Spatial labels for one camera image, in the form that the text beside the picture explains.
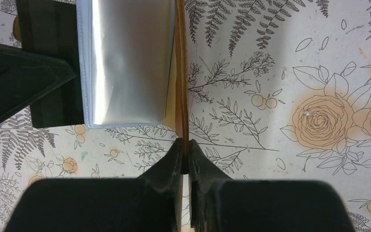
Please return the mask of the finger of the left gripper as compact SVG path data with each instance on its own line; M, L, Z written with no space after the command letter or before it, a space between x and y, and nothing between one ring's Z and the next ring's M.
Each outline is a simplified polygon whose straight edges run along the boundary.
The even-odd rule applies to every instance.
M29 106L32 125L83 124L77 10L73 3L18 0L13 33L0 44L0 123Z

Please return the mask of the brown leather card holder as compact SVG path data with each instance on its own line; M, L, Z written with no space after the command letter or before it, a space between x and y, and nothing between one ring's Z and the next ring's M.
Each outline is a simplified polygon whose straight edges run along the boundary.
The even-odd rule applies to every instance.
M67 61L76 77L30 106L49 132L40 176L125 176L161 159L176 139L172 0L18 0L23 49Z

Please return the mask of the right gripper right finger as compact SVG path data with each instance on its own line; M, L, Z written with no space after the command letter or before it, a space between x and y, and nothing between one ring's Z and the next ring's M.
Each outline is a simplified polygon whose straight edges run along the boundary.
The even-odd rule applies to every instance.
M191 227L196 232L218 232L219 190L231 177L210 161L196 140L189 141L189 204Z

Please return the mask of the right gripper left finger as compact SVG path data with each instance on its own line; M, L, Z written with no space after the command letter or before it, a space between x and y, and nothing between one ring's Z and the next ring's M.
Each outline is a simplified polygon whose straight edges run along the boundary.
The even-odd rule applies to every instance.
M148 232L180 232L183 194L183 139L177 138L158 162L141 174L141 222Z

